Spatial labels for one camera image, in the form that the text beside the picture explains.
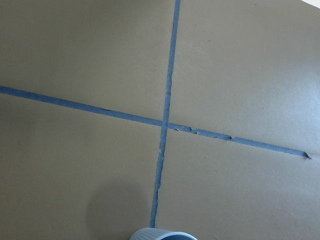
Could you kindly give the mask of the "blue ribbed cup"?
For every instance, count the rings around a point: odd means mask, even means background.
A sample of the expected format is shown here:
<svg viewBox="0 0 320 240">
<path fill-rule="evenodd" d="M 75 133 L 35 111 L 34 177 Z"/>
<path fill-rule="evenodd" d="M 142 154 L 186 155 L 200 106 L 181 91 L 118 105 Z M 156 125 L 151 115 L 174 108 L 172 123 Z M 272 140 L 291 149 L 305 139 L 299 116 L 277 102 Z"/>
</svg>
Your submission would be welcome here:
<svg viewBox="0 0 320 240">
<path fill-rule="evenodd" d="M 137 230 L 129 240 L 197 240 L 197 238 L 181 231 L 146 227 Z"/>
</svg>

